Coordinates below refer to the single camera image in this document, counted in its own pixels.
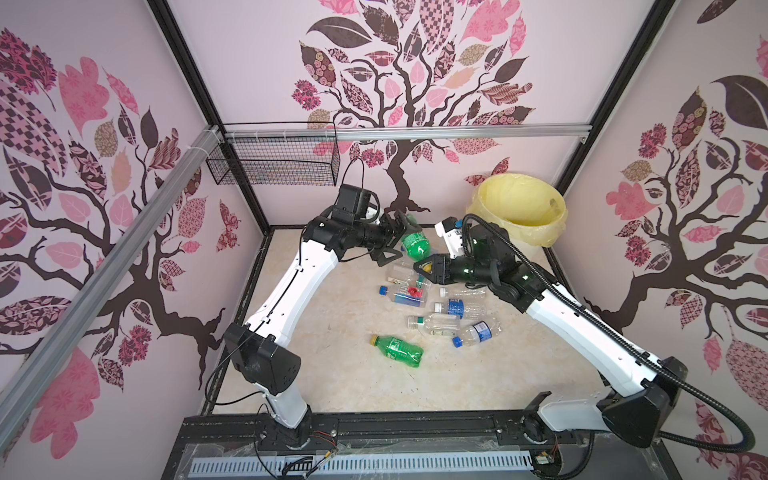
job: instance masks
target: pink wall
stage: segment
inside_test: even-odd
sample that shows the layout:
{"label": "pink wall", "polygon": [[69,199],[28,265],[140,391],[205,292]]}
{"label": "pink wall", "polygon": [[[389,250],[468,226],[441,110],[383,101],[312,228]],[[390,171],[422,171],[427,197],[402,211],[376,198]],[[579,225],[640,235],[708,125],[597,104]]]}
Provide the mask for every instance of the pink wall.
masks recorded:
{"label": "pink wall", "polygon": [[[749,455],[666,442],[684,478],[768,475],[765,18],[760,0],[681,3],[568,192],[554,246],[596,313],[683,361],[756,433]],[[664,429],[740,439],[687,394]]]}
{"label": "pink wall", "polygon": [[[337,124],[348,118],[349,127],[386,127],[447,124],[459,116],[460,124],[474,124],[483,114],[508,108],[517,110],[496,120],[486,117],[481,124],[507,118],[529,124],[587,123],[652,2],[172,3],[225,121],[312,116]],[[328,18],[362,33],[344,34],[323,23]],[[396,59],[398,45],[411,50],[406,47],[414,45],[412,34],[425,47],[424,61],[405,55]],[[485,60],[497,48],[501,57],[485,74]],[[516,65],[514,76],[504,75]],[[435,66],[441,78],[429,76]],[[481,81],[487,83],[479,86]],[[493,87],[499,90],[488,90]],[[424,120],[419,121],[422,108]],[[366,188],[385,206],[417,212],[426,223],[461,215],[473,189],[465,178],[490,173],[499,164],[556,181],[575,142],[572,137],[502,138],[462,148],[447,140],[434,145],[404,141],[398,143],[399,155],[390,158],[387,142],[380,141],[359,151],[364,156],[372,149],[366,157]],[[413,155],[417,149],[431,155]],[[341,151],[343,170],[358,156],[349,145]],[[305,223],[336,197],[334,187],[259,185],[255,190],[271,223]]]}
{"label": "pink wall", "polygon": [[[205,125],[141,0],[3,13],[0,386]],[[238,189],[203,166],[3,453],[3,478],[159,477],[260,240]]]}

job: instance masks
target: floor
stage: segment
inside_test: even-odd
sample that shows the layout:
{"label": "floor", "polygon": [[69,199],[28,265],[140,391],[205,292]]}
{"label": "floor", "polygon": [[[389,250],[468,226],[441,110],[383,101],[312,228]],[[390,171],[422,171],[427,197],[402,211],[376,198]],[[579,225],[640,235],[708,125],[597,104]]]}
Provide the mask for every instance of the floor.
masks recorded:
{"label": "floor", "polygon": [[[432,251],[447,252],[434,229],[425,230]],[[296,255],[299,235],[299,230],[275,231],[247,317],[285,273]],[[549,270],[541,248],[518,246]],[[347,256],[360,253],[362,249],[354,249]],[[455,348],[448,337],[406,329],[406,316],[432,311],[439,298],[437,289],[429,293],[429,311],[402,306],[379,295],[384,275],[384,269],[368,257],[340,263],[296,326],[288,348],[301,357],[296,381],[314,412],[521,409],[541,391],[587,395],[602,387],[598,371],[563,339],[493,295],[486,308],[504,331],[488,342]],[[420,367],[384,357],[369,345],[372,334],[395,335],[421,346]],[[253,385],[230,366],[218,401],[252,391]],[[218,406],[214,413],[256,412],[262,402],[253,396]]]}

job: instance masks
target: blue label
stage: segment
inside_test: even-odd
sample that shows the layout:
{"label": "blue label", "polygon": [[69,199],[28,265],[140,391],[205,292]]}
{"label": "blue label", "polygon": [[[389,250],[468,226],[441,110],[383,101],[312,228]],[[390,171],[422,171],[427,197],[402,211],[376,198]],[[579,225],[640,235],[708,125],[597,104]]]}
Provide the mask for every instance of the blue label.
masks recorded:
{"label": "blue label", "polygon": [[463,300],[448,300],[448,314],[458,315],[459,318],[464,316],[464,301]]}
{"label": "blue label", "polygon": [[491,338],[491,329],[488,328],[488,324],[486,322],[478,322],[473,325],[472,328],[474,328],[478,333],[481,342]]}

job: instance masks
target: green soda bottle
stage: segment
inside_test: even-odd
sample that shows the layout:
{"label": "green soda bottle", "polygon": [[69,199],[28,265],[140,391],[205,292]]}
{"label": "green soda bottle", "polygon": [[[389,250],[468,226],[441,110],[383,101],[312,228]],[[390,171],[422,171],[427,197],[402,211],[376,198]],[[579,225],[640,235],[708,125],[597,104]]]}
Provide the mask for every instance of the green soda bottle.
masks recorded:
{"label": "green soda bottle", "polygon": [[378,348],[388,358],[403,362],[413,368],[419,367],[419,362],[422,361],[422,355],[424,355],[422,347],[411,345],[394,336],[374,335],[371,337],[371,345]]}
{"label": "green soda bottle", "polygon": [[[413,225],[418,225],[413,215],[406,215],[408,221]],[[411,233],[407,237],[402,239],[402,245],[406,249],[406,253],[414,261],[420,262],[426,257],[429,257],[429,240],[424,236],[422,232]]]}

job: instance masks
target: yellow trash bin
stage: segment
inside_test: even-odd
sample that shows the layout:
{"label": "yellow trash bin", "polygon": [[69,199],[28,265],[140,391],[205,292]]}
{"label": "yellow trash bin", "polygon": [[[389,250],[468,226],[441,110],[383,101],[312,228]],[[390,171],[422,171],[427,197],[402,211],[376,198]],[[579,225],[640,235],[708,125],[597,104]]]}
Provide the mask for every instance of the yellow trash bin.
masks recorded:
{"label": "yellow trash bin", "polygon": [[523,174],[493,175],[472,195],[468,214],[496,223],[516,239],[551,247],[565,230],[568,209],[554,187]]}

